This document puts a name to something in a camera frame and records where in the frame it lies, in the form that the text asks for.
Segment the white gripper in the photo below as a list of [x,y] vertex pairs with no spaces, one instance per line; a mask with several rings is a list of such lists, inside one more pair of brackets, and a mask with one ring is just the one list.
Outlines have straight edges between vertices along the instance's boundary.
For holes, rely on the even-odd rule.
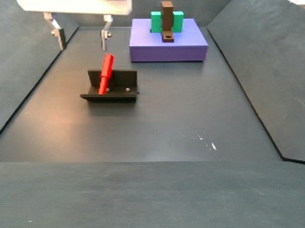
[[112,36],[108,29],[113,22],[111,15],[128,15],[132,11],[132,0],[16,0],[24,11],[44,12],[44,20],[51,26],[51,35],[57,38],[60,50],[64,50],[64,29],[56,21],[53,12],[108,14],[104,15],[104,27],[100,31],[101,48],[107,50],[107,39]]

